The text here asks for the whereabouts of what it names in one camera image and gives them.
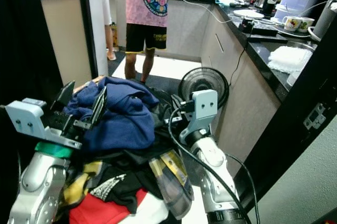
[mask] black fan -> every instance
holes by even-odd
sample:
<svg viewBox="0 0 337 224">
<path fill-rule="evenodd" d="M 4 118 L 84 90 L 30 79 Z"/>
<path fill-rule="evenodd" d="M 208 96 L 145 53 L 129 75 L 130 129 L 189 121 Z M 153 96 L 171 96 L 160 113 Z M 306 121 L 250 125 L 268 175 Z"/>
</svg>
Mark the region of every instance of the black fan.
<svg viewBox="0 0 337 224">
<path fill-rule="evenodd" d="M 218 70 L 210 67 L 198 67 L 189 71 L 182 78 L 178 94 L 188 101 L 194 91 L 215 90 L 217 91 L 217 107 L 220 108 L 227 101 L 229 86 L 225 76 Z"/>
</svg>

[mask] navy blue clothing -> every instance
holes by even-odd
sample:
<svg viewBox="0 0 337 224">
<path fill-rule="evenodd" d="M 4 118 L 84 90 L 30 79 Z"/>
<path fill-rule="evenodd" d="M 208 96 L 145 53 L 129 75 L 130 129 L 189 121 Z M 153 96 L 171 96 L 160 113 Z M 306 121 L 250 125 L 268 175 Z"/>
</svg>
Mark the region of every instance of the navy blue clothing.
<svg viewBox="0 0 337 224">
<path fill-rule="evenodd" d="M 98 86 L 88 87 L 73 95 L 64 112 L 84 120 L 92 115 L 92 105 L 106 86 L 106 111 L 101 121 L 84 134 L 82 150 L 97 152 L 110 149 L 145 149 L 154 142 L 154 120 L 149 111 L 158 99 L 146 87 L 129 80 L 105 77 Z"/>
</svg>

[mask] robotic hand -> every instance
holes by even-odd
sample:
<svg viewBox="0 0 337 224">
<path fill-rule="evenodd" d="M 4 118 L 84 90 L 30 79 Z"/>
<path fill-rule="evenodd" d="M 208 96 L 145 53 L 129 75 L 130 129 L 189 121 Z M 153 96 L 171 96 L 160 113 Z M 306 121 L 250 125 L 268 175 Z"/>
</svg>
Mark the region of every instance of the robotic hand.
<svg viewBox="0 0 337 224">
<path fill-rule="evenodd" d="M 33 99 L 14 101 L 5 107 L 17 132 L 43 140 L 21 176 L 8 224 L 52 223 L 55 218 L 69 158 L 73 150 L 81 148 L 84 132 L 100 120 L 106 104 L 103 89 L 93 104 L 91 118 L 78 121 L 62 112 L 73 89 L 74 82 L 64 86 L 50 109 L 46 102 Z"/>
<path fill-rule="evenodd" d="M 189 146 L 192 153 L 208 166 L 228 185 L 238 197 L 233 178 L 227 170 L 225 154 L 217 147 L 210 134 L 209 125 L 217 114 L 217 92 L 213 90 L 196 91 L 192 100 L 182 103 L 182 113 L 189 124 L 179 140 Z M 201 192 L 209 224 L 244 224 L 238 205 L 233 197 L 209 171 L 202 169 Z"/>
</svg>

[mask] person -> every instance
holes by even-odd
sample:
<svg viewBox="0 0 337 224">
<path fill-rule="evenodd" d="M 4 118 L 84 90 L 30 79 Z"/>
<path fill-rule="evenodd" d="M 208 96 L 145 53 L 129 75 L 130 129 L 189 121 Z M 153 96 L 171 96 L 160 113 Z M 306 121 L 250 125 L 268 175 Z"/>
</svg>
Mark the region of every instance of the person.
<svg viewBox="0 0 337 224">
<path fill-rule="evenodd" d="M 126 0 L 126 79 L 136 77 L 136 55 L 143 52 L 144 41 L 143 83 L 152 69 L 155 49 L 166 49 L 167 1 Z"/>
<path fill-rule="evenodd" d="M 108 60 L 115 61 L 116 56 L 115 56 L 115 53 L 113 52 L 113 48 L 114 48 L 113 35 L 112 35 L 112 30 L 110 28 L 112 21 L 111 21 L 111 15 L 110 15 L 109 0 L 102 0 L 102 3 L 103 3 L 105 42 L 106 42 L 106 47 L 107 47 L 106 56 Z"/>
</svg>

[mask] cabinet handle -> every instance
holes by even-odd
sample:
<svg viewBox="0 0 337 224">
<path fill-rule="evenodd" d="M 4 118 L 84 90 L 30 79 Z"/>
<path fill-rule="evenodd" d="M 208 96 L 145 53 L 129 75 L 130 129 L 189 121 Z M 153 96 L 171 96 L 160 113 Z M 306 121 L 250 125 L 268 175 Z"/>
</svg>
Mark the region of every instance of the cabinet handle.
<svg viewBox="0 0 337 224">
<path fill-rule="evenodd" d="M 223 48 L 222 48 L 222 45 L 221 45 L 221 43 L 220 43 L 220 40 L 219 40 L 219 37 L 217 36 L 217 34 L 215 34 L 215 38 L 216 38 L 217 43 L 219 44 L 219 47 L 220 47 L 220 49 L 221 49 L 221 51 L 222 51 L 222 53 L 223 53 Z"/>
</svg>

